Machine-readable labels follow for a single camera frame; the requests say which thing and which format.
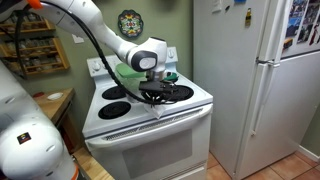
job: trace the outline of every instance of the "black burner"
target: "black burner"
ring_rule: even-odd
[[[164,100],[166,101],[184,101],[193,96],[193,90],[187,86],[177,85],[178,89],[173,94],[165,94]]]
[[[104,106],[99,111],[99,117],[101,119],[115,119],[125,115],[131,109],[131,105],[128,102],[119,101]]]
[[[115,86],[106,90],[102,94],[102,97],[104,99],[114,100],[126,97],[126,93],[123,92],[123,90],[119,86]]]

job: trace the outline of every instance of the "white refrigerator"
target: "white refrigerator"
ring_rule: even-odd
[[[320,102],[319,0],[194,0],[194,81],[233,179],[295,152]]]

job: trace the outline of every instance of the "stove control panel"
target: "stove control panel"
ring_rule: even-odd
[[[106,56],[106,59],[110,67],[112,68],[113,72],[115,71],[117,64],[121,63],[121,61],[118,59],[116,55]],[[169,71],[176,72],[177,62],[178,62],[178,55],[177,55],[176,47],[168,47],[166,68],[169,69]],[[91,77],[97,77],[97,76],[109,74],[99,57],[87,59],[87,64],[88,64],[88,69]]]

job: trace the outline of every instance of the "oven handle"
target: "oven handle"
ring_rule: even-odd
[[[170,129],[174,130],[172,132],[177,133],[177,132],[180,132],[180,131],[183,131],[184,129],[186,129],[186,126],[183,124],[191,123],[194,120],[197,120],[199,118],[204,117],[205,115],[207,115],[209,113],[212,113],[212,106],[213,106],[212,104],[203,106],[202,110],[199,111],[198,114],[196,114],[194,116],[187,117],[183,120],[180,120],[180,121],[168,124],[168,125],[164,125],[162,127],[152,129],[150,131],[145,131],[145,132],[141,132],[141,133],[134,134],[131,136],[126,136],[126,137],[123,137],[123,138],[120,138],[120,139],[117,139],[114,141],[106,141],[100,137],[100,138],[88,140],[86,142],[87,142],[89,150],[90,149],[93,150],[93,149],[107,148],[107,147],[115,146],[115,145],[125,143],[128,141],[133,141],[136,139],[145,140],[145,139],[148,139],[147,137],[149,137],[151,134],[156,134],[156,133],[163,132],[163,131],[170,130]]]

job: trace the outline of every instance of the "decorative plate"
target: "decorative plate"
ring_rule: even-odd
[[[118,16],[118,26],[121,33],[127,37],[137,37],[142,33],[143,21],[140,14],[134,10],[124,10]]]

